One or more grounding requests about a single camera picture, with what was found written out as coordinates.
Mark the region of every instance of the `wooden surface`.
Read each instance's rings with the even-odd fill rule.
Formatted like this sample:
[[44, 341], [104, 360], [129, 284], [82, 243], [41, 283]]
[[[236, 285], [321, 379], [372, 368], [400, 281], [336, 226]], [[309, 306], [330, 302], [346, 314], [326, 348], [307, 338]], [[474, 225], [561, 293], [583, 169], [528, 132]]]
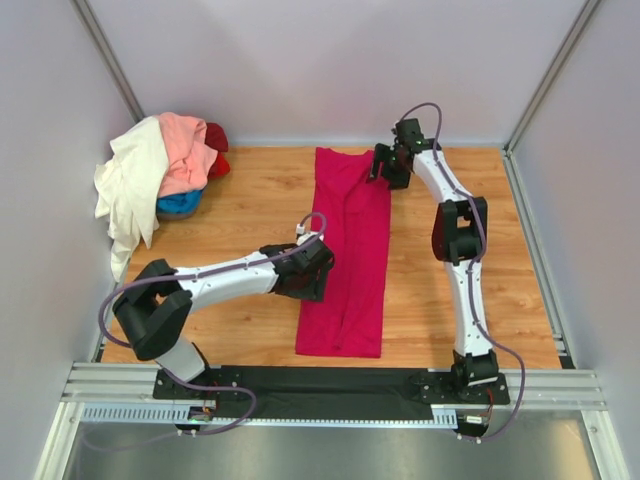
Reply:
[[[232, 172], [210, 183], [192, 218], [161, 224], [151, 250], [141, 245], [134, 253], [127, 279], [157, 258], [176, 267], [202, 266], [291, 241], [295, 224], [311, 209], [314, 154], [314, 148], [234, 149], [228, 155]], [[450, 148], [445, 154], [462, 184], [489, 203], [482, 284], [491, 334], [518, 351], [527, 367], [559, 368], [499, 150]], [[189, 317], [184, 335], [212, 364], [449, 367], [455, 321], [448, 278], [431, 251], [436, 203], [414, 177], [409, 189], [393, 192], [392, 205], [381, 358], [296, 355], [299, 301], [276, 295], [237, 298], [201, 310]], [[498, 358], [501, 367], [517, 367], [501, 351]], [[136, 359], [130, 350], [109, 344], [102, 361]]]

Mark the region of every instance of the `magenta fabric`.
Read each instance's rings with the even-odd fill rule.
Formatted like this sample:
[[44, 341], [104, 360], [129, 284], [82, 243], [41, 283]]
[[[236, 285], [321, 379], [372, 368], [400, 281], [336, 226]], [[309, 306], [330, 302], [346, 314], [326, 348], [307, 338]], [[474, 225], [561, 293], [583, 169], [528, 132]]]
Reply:
[[[381, 179], [366, 183], [372, 159], [371, 151], [347, 155], [316, 149], [313, 211], [327, 217], [324, 241], [335, 265], [324, 302], [302, 302], [300, 355], [380, 357], [391, 193]], [[318, 219], [312, 228], [320, 228]]]

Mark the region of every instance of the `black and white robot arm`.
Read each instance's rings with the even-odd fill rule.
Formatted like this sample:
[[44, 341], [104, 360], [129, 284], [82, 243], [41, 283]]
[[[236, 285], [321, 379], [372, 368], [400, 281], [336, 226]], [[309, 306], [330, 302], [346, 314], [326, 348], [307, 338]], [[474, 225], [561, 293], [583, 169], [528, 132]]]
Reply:
[[113, 306], [138, 360], [154, 360], [188, 382], [207, 369], [202, 354], [181, 334], [191, 313], [263, 293], [322, 301], [333, 253], [322, 236], [311, 238], [315, 232], [298, 226], [296, 234], [296, 243], [267, 245], [230, 262], [178, 268], [171, 268], [164, 259], [148, 264], [136, 280], [159, 276], [175, 280], [130, 288]]
[[[401, 120], [393, 130], [393, 146], [378, 144], [369, 176], [378, 175], [389, 181], [390, 189], [409, 186], [411, 173], [416, 174], [438, 202], [432, 233], [432, 249], [444, 262], [449, 277], [456, 318], [456, 339], [452, 371], [459, 383], [473, 386], [497, 380], [498, 364], [492, 344], [476, 326], [476, 318], [487, 332], [482, 301], [482, 262], [474, 261], [482, 249], [479, 225], [470, 206], [470, 198], [478, 209], [483, 232], [487, 232], [487, 202], [473, 197], [455, 177], [439, 145], [425, 139], [416, 119]], [[464, 219], [464, 225], [458, 219]]]

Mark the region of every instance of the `pile of clothes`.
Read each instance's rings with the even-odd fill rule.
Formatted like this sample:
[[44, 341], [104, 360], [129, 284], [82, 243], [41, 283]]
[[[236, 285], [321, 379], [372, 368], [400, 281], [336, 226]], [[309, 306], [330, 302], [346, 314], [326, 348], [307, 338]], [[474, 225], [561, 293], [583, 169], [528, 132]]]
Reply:
[[215, 123], [163, 113], [112, 140], [111, 148], [113, 158], [96, 166], [95, 216], [108, 216], [111, 270], [118, 281], [140, 237], [151, 248], [158, 218], [191, 216], [208, 181], [230, 171], [223, 156], [229, 143]]

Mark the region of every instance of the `folded cloth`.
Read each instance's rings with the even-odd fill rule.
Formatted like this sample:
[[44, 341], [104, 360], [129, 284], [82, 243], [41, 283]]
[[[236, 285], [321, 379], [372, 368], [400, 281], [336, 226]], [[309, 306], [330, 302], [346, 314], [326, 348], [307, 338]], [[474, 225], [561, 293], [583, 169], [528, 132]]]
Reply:
[[204, 144], [207, 147], [213, 148], [218, 151], [218, 158], [216, 163], [211, 166], [207, 177], [209, 180], [212, 178], [222, 177], [231, 171], [229, 162], [222, 153], [229, 151], [229, 140], [227, 140], [227, 134], [217, 123], [207, 123], [207, 134], [204, 137]]
[[157, 118], [169, 157], [169, 170], [158, 197], [202, 190], [207, 185], [207, 174], [218, 155], [216, 150], [204, 144], [207, 130], [205, 121], [170, 112], [160, 114]]
[[202, 190], [194, 190], [188, 193], [167, 195], [158, 199], [156, 209], [159, 213], [191, 214], [198, 208], [202, 192]]
[[111, 149], [113, 158], [96, 166], [93, 177], [99, 195], [95, 216], [109, 216], [111, 271], [119, 281], [140, 236], [151, 247], [153, 231], [158, 228], [156, 197], [169, 158], [160, 122], [154, 117], [112, 140]]
[[[325, 243], [335, 255], [324, 302], [303, 301], [296, 353], [379, 357], [389, 253], [391, 193], [366, 183], [373, 152], [316, 149], [313, 210], [327, 217]], [[320, 228], [317, 219], [312, 228]]]

